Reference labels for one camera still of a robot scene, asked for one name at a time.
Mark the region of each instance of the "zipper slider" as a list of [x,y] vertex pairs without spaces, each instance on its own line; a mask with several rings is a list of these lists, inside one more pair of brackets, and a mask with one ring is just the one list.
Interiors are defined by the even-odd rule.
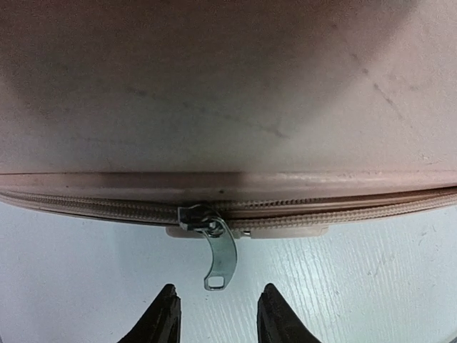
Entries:
[[204,285],[208,291],[221,291],[229,284],[237,263],[235,240],[227,223],[218,212],[205,205],[178,208],[179,226],[201,233],[208,240],[213,261]]

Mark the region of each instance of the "zipper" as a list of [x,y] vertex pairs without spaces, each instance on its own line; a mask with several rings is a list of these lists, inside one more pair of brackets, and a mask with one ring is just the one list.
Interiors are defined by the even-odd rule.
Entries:
[[[179,225],[177,204],[0,192],[0,200],[27,209],[138,224]],[[377,196],[277,201],[209,202],[230,229],[245,232],[340,224],[457,204],[457,187]]]
[[[224,201],[190,207],[20,192],[0,192],[0,200],[56,214],[180,226],[186,231],[198,232],[206,238],[212,251],[213,261],[204,278],[204,286],[214,291],[225,289],[235,272],[237,252],[232,232],[342,224],[447,207],[457,204],[457,187],[359,197]],[[214,279],[220,279],[220,284],[212,284]]]

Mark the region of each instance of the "zipper pull tab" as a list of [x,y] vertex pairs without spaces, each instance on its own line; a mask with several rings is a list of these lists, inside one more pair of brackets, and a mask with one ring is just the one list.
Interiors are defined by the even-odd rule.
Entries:
[[235,240],[219,213],[205,205],[178,208],[179,226],[186,231],[203,234],[213,253],[213,261],[205,276],[205,289],[221,291],[229,284],[237,263]]

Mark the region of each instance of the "white floor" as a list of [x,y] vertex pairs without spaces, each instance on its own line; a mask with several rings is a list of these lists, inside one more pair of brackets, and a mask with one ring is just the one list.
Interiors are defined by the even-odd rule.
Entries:
[[323,343],[448,343],[457,335],[457,208],[338,225],[313,239],[238,241],[226,291],[206,292],[204,240],[0,204],[3,343],[115,343],[165,283],[182,342],[256,342],[273,282]]

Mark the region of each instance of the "zipper track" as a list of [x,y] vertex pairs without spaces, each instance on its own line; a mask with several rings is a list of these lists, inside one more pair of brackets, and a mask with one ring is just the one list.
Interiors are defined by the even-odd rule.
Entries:
[[[0,200],[27,209],[78,217],[138,224],[178,225],[178,206],[167,204],[19,192],[0,192]],[[338,207],[330,207],[329,204],[332,202]],[[345,203],[349,204],[347,206],[350,209],[342,205]],[[214,202],[210,205],[221,212],[222,217],[227,218],[226,221],[232,230],[242,232],[357,222],[454,204],[457,204],[457,187],[369,197]]]

